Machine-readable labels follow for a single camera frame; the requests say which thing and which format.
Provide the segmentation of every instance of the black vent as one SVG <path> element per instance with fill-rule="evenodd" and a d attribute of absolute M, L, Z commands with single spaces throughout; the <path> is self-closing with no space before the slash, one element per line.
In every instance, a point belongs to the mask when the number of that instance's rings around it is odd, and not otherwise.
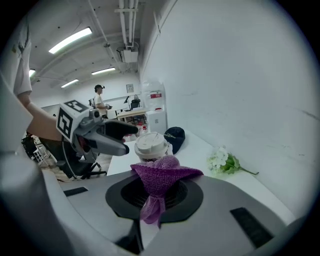
<path fill-rule="evenodd" d="M 176 182 L 165 193 L 165 209 L 168 210 L 180 204 L 187 196 L 188 189 L 182 182 Z"/>
<path fill-rule="evenodd" d="M 186 198 L 187 193 L 187 187 L 180 181 L 176 182 L 165 193 L 165 209 L 168 210 L 181 203 Z M 149 194 L 145 191 L 141 179 L 137 178 L 122 188 L 121 196 L 129 204 L 141 209 L 145 205 Z"/>
<path fill-rule="evenodd" d="M 121 196 L 129 204 L 141 209 L 149 194 L 145 191 L 141 179 L 137 178 L 121 189 Z"/>

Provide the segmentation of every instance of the ceiling pipe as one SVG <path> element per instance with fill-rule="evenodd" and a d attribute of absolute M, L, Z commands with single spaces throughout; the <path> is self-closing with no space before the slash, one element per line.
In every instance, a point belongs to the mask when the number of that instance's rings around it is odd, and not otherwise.
<path fill-rule="evenodd" d="M 119 0 L 119 9 L 125 8 L 125 0 Z M 127 36 L 126 36 L 126 23 L 125 23 L 125 14 L 124 12 L 120 12 L 120 22 L 121 22 L 121 30 L 122 30 L 122 37 L 123 43 L 125 47 L 128 47 Z"/>
<path fill-rule="evenodd" d="M 91 0 L 88 0 L 88 3 L 89 3 L 89 5 L 90 5 L 91 11 L 92 11 L 92 13 L 93 13 L 93 16 L 95 17 L 96 23 L 98 24 L 98 27 L 99 27 L 102 35 L 103 35 L 104 40 L 106 41 L 107 44 L 109 44 L 108 39 L 107 39 L 107 37 L 106 37 L 106 35 L 105 35 L 105 33 L 104 33 L 104 30 L 103 30 L 102 27 L 101 27 L 101 24 L 100 24 L 100 21 L 99 21 L 99 19 L 98 19 L 98 16 L 96 15 L 96 12 L 95 12 L 95 10 L 94 10 L 94 7 L 93 7 L 92 4 L 91 4 Z M 116 65 L 118 66 L 119 70 L 120 70 L 121 73 L 122 73 L 122 70 L 121 70 L 121 68 L 120 68 L 120 65 L 119 65 L 119 63 L 118 63 L 118 61 L 117 61 L 117 58 L 116 58 L 116 56 L 115 56 L 115 54 L 114 54 L 114 51 L 112 50 L 112 47 L 111 47 L 111 46 L 109 46 L 109 50 L 110 50 L 110 52 L 111 52 L 111 54 L 112 54 L 112 56 L 113 56 L 113 59 L 114 59 L 115 62 L 116 62 Z"/>
<path fill-rule="evenodd" d="M 138 3 L 139 0 L 135 0 L 135 6 L 134 9 L 138 9 Z M 132 28 L 132 45 L 130 47 L 134 47 L 135 44 L 135 30 L 136 30 L 136 18 L 137 18 L 137 12 L 135 11 L 133 14 L 133 28 Z"/>
<path fill-rule="evenodd" d="M 135 0 L 129 0 L 129 9 L 135 6 Z M 132 11 L 129 12 L 129 43 L 132 44 L 132 29 L 133 29 L 134 14 Z"/>

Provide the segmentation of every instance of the cup lid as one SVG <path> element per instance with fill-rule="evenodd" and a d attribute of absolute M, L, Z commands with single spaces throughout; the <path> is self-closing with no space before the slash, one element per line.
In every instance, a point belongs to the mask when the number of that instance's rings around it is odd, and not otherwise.
<path fill-rule="evenodd" d="M 168 143 L 165 137 L 155 131 L 138 137 L 134 145 L 135 153 L 146 159 L 162 157 L 167 149 Z"/>

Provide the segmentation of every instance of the person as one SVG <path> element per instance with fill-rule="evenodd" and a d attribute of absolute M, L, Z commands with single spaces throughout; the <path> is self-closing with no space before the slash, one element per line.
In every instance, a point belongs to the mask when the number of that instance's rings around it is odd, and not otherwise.
<path fill-rule="evenodd" d="M 62 139 L 56 129 L 56 118 L 37 107 L 30 99 L 30 52 L 30 32 L 25 18 L 12 33 L 0 56 L 1 107 L 10 110 L 3 114 L 3 118 L 10 122 L 2 126 L 1 150 L 10 150 L 9 137 L 15 138 L 23 126 L 38 137 L 54 141 Z"/>
<path fill-rule="evenodd" d="M 95 91 L 95 96 L 94 96 L 94 105 L 95 107 L 99 110 L 100 116 L 102 116 L 102 118 L 107 119 L 107 109 L 108 107 L 104 105 L 104 101 L 101 97 L 103 88 L 102 85 L 97 84 L 94 87 L 94 91 Z"/>

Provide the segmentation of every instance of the purple cloth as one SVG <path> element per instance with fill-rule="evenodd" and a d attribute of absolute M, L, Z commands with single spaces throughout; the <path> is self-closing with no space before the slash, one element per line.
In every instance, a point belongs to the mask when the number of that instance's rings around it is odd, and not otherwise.
<path fill-rule="evenodd" d="M 147 224 L 154 223 L 166 210 L 165 193 L 176 181 L 189 175 L 203 175 L 198 169 L 180 166 L 173 155 L 166 155 L 155 162 L 132 164 L 131 169 L 140 176 L 149 194 L 140 212 L 140 218 Z"/>

